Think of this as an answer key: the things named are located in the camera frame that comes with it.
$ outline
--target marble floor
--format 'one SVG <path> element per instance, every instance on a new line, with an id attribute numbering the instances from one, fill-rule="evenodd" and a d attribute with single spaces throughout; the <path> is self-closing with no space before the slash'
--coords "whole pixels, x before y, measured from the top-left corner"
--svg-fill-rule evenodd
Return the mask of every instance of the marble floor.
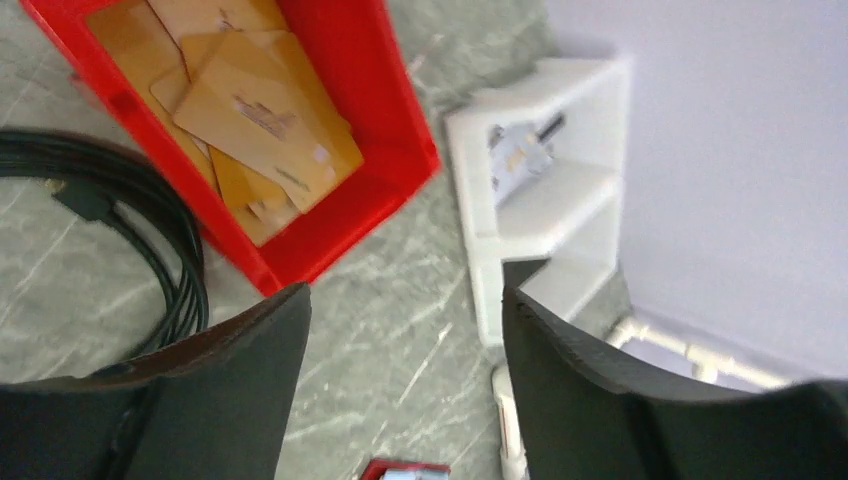
<path id="1" fill-rule="evenodd" d="M 441 115 L 469 91 L 520 77 L 553 51 L 537 0 L 388 4 L 440 145 Z M 0 126 L 73 130 L 132 147 L 68 85 L 69 73 L 17 2 L 0 0 Z M 0 245 L 0 381 L 85 375 L 119 359 L 162 309 L 135 252 L 66 212 L 37 181 L 0 181 Z M 211 249 L 208 258 L 215 322 L 259 300 L 226 260 Z M 446 171 L 314 286 L 277 477 L 347 480 L 381 455 L 447 463 L 460 480 L 498 478 L 492 367 L 470 294 Z M 600 334 L 627 308 L 616 277 L 577 322 Z"/>

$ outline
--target coiled cable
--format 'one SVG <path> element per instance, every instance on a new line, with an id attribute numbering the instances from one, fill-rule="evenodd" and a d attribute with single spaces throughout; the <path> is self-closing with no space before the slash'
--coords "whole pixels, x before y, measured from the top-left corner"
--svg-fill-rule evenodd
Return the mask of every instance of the coiled cable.
<path id="1" fill-rule="evenodd" d="M 209 324 L 203 246 L 189 208 L 149 165 L 116 150 L 63 134 L 0 129 L 0 177 L 53 182 L 54 198 L 87 221 L 111 227 L 150 266 L 165 300 L 165 313 L 130 357 L 179 341 Z M 150 241 L 127 221 L 118 203 L 143 216 L 179 257 L 174 279 Z"/>

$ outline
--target kraft paper envelope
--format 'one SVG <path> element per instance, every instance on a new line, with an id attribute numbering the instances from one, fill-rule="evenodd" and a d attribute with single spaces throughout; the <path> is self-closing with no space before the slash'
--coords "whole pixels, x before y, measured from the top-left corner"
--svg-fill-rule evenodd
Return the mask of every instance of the kraft paper envelope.
<path id="1" fill-rule="evenodd" d="M 185 58 L 186 69 L 192 80 L 203 65 L 214 55 L 221 41 L 232 33 L 207 33 L 201 35 L 190 35 L 183 37 L 180 46 Z M 257 47 L 261 48 L 269 57 L 286 67 L 290 75 L 293 75 L 298 87 L 307 96 L 318 118 L 324 122 L 339 122 L 342 128 L 350 130 L 350 124 L 339 116 L 333 101 L 324 89 L 324 84 L 312 67 L 309 57 L 297 40 L 290 32 L 283 30 L 271 32 L 244 32 Z"/>
<path id="2" fill-rule="evenodd" d="M 214 54 L 215 47 L 224 38 L 223 35 L 225 34 L 191 36 L 183 39 L 183 58 L 186 61 L 186 70 L 189 75 L 188 79 L 184 79 L 186 88 L 188 88 L 189 80 L 194 80 L 200 67 L 211 54 Z M 196 40 L 186 41 L 198 38 L 202 38 L 203 43 Z M 256 173 L 221 150 L 215 147 L 210 147 L 209 150 L 212 164 L 215 167 L 215 175 L 218 177 L 218 184 L 221 186 L 221 197 L 227 206 L 244 207 L 263 200 L 285 203 L 288 200 L 288 195 L 283 187 Z"/>
<path id="3" fill-rule="evenodd" d="M 150 85 L 181 65 L 180 51 L 143 0 L 129 0 L 100 10 L 86 24 L 109 56 L 156 116 L 168 135 L 180 146 L 209 185 L 218 188 L 212 162 L 191 135 L 174 125 L 171 115 L 150 93 Z"/>
<path id="4" fill-rule="evenodd" d="M 262 223 L 262 221 L 250 211 L 249 208 L 231 208 L 233 218 L 236 219 L 245 235 L 254 245 L 261 247 L 274 237 L 279 231 Z"/>
<path id="5" fill-rule="evenodd" d="M 287 69 L 243 34 L 221 41 L 174 122 L 282 186 L 302 212 L 337 185 L 334 165 L 347 167 Z"/>
<path id="6" fill-rule="evenodd" d="M 250 211 L 256 215 L 269 228 L 280 231 L 286 228 L 300 215 L 297 207 L 290 201 L 280 202 L 256 202 L 250 204 Z"/>
<path id="7" fill-rule="evenodd" d="M 159 104 L 162 105 L 162 108 L 164 108 L 166 112 L 173 114 L 174 111 L 176 111 L 177 106 L 180 102 L 182 102 L 183 97 L 185 97 L 186 92 L 188 92 L 188 87 L 189 84 L 183 67 L 177 67 L 166 73 L 164 77 L 154 82 L 153 85 L 150 86 L 150 93 L 154 98 L 156 98 L 156 100 L 159 101 Z M 206 145 L 206 142 L 195 136 L 192 136 L 191 140 L 195 145 L 197 145 L 197 148 L 203 152 L 203 155 L 206 156 L 206 158 L 210 158 L 209 145 Z"/>
<path id="8" fill-rule="evenodd" d="M 186 35 L 226 30 L 288 30 L 276 0 L 148 0 L 179 42 Z"/>

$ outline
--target white plastic shelf unit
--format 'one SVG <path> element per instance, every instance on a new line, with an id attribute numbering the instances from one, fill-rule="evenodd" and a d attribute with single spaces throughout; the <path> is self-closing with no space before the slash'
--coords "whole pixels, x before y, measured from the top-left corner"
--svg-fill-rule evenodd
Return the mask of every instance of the white plastic shelf unit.
<path id="1" fill-rule="evenodd" d="M 480 340 L 503 344 L 503 262 L 549 258 L 522 290 L 566 322 L 618 261 L 631 64 L 547 58 L 502 89 L 478 92 L 447 118 Z M 495 207 L 493 127 L 566 125 L 550 141 L 553 166 Z"/>

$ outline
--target red crate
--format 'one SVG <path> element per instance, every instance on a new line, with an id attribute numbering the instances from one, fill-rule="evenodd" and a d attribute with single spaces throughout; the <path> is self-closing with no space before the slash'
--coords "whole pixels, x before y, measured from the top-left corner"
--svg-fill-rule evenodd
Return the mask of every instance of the red crate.
<path id="1" fill-rule="evenodd" d="M 438 171 L 438 152 L 383 1 L 279 0 L 291 31 L 350 122 L 365 163 L 309 213 L 254 246 L 87 28 L 88 15 L 120 1 L 21 3 L 182 195 L 206 238 L 263 294 L 314 281 Z"/>
<path id="2" fill-rule="evenodd" d="M 434 465 L 431 463 L 409 463 L 394 460 L 375 458 L 368 463 L 360 480 L 380 480 L 389 470 L 431 470 L 434 472 L 450 473 L 447 465 Z"/>

